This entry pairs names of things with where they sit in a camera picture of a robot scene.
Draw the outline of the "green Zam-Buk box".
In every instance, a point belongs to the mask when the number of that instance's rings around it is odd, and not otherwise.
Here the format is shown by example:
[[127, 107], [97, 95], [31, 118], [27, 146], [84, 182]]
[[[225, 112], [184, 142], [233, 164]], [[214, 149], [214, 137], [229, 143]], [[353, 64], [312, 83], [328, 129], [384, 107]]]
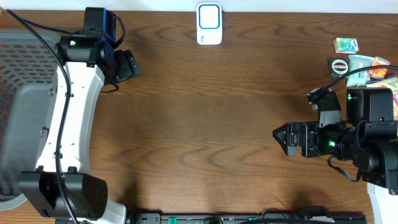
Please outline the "green Zam-Buk box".
[[328, 71], [330, 78], [339, 78], [348, 73], [349, 62], [346, 59], [331, 58], [328, 60]]

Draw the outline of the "orange tissue pack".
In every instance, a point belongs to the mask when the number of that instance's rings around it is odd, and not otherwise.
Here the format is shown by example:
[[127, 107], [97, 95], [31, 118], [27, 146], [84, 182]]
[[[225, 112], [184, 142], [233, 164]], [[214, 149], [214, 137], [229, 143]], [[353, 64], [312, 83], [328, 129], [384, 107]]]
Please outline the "orange tissue pack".
[[[371, 66], [374, 67], [374, 66], [379, 66], [379, 65], [390, 65], [390, 62], [383, 58], [375, 57], [371, 63]], [[375, 68], [375, 69], [369, 70], [368, 74], [371, 78], [380, 80], [385, 77], [386, 72], [387, 72], [386, 68]]]

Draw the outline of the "yellow snack bag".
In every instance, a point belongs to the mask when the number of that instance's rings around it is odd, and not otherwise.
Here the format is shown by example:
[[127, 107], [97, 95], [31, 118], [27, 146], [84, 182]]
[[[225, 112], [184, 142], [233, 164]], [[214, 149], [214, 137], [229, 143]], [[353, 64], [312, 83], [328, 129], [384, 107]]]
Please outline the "yellow snack bag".
[[367, 87], [381, 87], [381, 88], [389, 88], [392, 91], [392, 104], [394, 109], [394, 119], [397, 121], [397, 77], [392, 75], [386, 79], [378, 80], [378, 81], [371, 81], [367, 85]]

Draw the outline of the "green tissue pack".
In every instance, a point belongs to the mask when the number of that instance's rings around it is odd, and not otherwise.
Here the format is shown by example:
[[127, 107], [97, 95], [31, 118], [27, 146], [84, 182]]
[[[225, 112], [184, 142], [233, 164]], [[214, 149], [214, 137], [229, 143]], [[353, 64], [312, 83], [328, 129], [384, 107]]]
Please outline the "green tissue pack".
[[355, 54], [359, 50], [358, 41], [355, 38], [337, 37], [333, 45], [338, 54]]

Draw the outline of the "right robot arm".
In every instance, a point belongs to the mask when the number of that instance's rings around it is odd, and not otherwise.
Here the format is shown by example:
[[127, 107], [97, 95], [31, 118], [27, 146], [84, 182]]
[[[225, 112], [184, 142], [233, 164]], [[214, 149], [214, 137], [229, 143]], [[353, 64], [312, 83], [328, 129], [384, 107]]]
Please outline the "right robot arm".
[[363, 180], [375, 223], [397, 223], [397, 121], [392, 91], [388, 88], [349, 88], [346, 119], [334, 91], [315, 89], [308, 101], [318, 112], [316, 121], [285, 123], [273, 130], [274, 139], [287, 156], [301, 147], [306, 158], [328, 156], [352, 161], [356, 177], [334, 169], [352, 182]]

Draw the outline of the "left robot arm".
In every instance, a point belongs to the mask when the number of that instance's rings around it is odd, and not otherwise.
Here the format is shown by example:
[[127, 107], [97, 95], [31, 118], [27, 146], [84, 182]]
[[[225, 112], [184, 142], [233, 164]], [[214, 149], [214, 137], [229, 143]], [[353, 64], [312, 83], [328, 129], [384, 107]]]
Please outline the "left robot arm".
[[19, 187], [38, 213], [57, 223], [130, 222], [127, 207], [108, 197], [107, 183], [90, 174], [90, 137], [99, 94], [106, 85], [138, 77], [130, 50], [121, 50], [120, 17], [103, 7], [85, 10], [83, 28], [49, 48], [57, 67], [50, 129], [33, 171]]

